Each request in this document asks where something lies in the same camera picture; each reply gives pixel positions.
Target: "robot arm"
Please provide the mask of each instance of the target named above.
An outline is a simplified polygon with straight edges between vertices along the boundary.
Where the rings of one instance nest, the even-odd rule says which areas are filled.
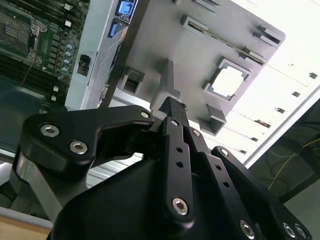
[[[161,121],[139,106],[49,113],[23,125],[12,176],[29,184],[54,227],[50,240],[311,240],[227,149],[210,151],[168,97]],[[91,189],[92,166],[143,160]]]

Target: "ventilation grille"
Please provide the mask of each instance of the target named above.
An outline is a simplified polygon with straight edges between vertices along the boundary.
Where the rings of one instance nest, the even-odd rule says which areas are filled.
[[[101,56],[98,72],[92,86],[86,109],[96,109],[99,104],[101,94],[111,75],[113,59],[116,55],[118,46],[121,44],[120,37],[121,34],[118,34],[118,40]]]

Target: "gray metal plate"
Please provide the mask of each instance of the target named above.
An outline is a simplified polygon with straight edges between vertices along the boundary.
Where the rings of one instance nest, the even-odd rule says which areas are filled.
[[[210,36],[201,37],[183,28],[180,24],[182,16],[190,16],[208,26],[208,30],[219,38],[239,49],[248,48],[266,60],[277,48],[253,36],[259,32],[257,27],[268,26],[283,39],[285,35],[230,0],[221,1],[216,8],[217,13],[211,13],[192,0],[183,0],[180,5],[171,0],[150,0],[126,61],[127,66],[146,74],[137,97],[148,102],[152,100],[166,59],[170,59],[175,62],[174,86],[181,92],[190,120],[208,119],[206,104],[222,109],[225,115],[232,109],[262,66],[244,60],[237,50]],[[246,79],[248,84],[238,89],[232,104],[218,102],[201,88],[212,78],[222,57],[251,72]]]
[[[80,110],[87,108],[96,108],[99,98],[104,90],[106,79],[97,77],[99,69],[103,72],[109,70],[100,67],[105,53],[114,49],[114,44],[121,37],[121,32],[117,33],[115,38],[109,38],[108,33],[118,5],[117,0],[91,0],[90,9],[87,14],[80,46],[76,57],[75,67],[70,82],[70,87],[65,101],[65,106],[69,110]],[[81,55],[91,58],[88,76],[77,73]]]

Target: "black metal bracket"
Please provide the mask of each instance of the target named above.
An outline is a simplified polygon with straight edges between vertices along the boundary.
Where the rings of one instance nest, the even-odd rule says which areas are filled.
[[[144,154],[142,161],[66,205],[58,201],[62,210],[52,214],[50,239],[128,239],[128,233],[136,239],[312,239],[227,149],[208,149],[202,134],[189,127],[182,103],[167,98],[160,110],[168,116],[163,121],[139,106],[42,114],[25,121],[16,173],[38,198],[35,182],[56,179],[78,186],[92,166]],[[37,181],[22,165],[47,178]],[[63,195],[50,187],[52,196]],[[43,199],[40,203],[48,205]]]
[[[211,154],[223,161],[252,220],[267,239],[312,239],[307,228],[230,151],[217,146]]]

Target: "perforated metal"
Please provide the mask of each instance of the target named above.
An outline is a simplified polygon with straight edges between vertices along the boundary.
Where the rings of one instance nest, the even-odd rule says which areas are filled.
[[[92,86],[90,97],[86,109],[97,108],[101,94],[106,87],[107,81],[110,78],[112,71],[112,62],[116,55],[117,48],[121,43],[120,39],[111,45],[101,56],[101,60],[96,74],[95,82]]]

